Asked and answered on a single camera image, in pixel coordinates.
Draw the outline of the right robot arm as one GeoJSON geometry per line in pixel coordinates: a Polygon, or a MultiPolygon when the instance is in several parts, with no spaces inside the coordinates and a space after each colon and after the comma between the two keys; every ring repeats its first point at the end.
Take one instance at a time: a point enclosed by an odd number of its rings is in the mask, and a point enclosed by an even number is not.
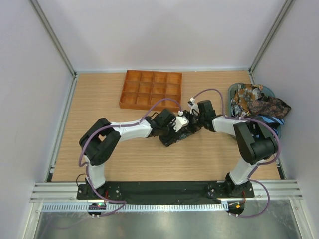
{"type": "Polygon", "coordinates": [[[256,119],[239,120],[216,115],[210,100],[196,103],[191,98],[188,105],[191,126],[235,137],[240,159],[235,168],[227,173],[222,190],[227,197],[240,197],[257,167],[278,152],[277,135],[268,125],[256,119]]]}

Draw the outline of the navy floral tie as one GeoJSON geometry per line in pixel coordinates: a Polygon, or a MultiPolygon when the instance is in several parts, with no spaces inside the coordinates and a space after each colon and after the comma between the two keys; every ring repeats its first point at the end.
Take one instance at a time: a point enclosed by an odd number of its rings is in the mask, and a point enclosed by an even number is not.
{"type": "Polygon", "coordinates": [[[192,136],[195,133],[197,132],[189,132],[186,128],[182,128],[180,131],[178,131],[178,134],[179,134],[178,142],[186,139],[189,136],[192,136]]]}

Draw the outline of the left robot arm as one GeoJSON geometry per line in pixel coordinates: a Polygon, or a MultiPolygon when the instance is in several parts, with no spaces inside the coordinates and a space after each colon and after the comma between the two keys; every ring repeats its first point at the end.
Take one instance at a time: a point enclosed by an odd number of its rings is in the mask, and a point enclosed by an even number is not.
{"type": "Polygon", "coordinates": [[[135,138],[166,136],[174,131],[177,116],[168,109],[155,116],[123,123],[99,119],[80,139],[79,166],[86,167],[87,192],[101,199],[106,192],[105,165],[120,142],[135,138]]]}

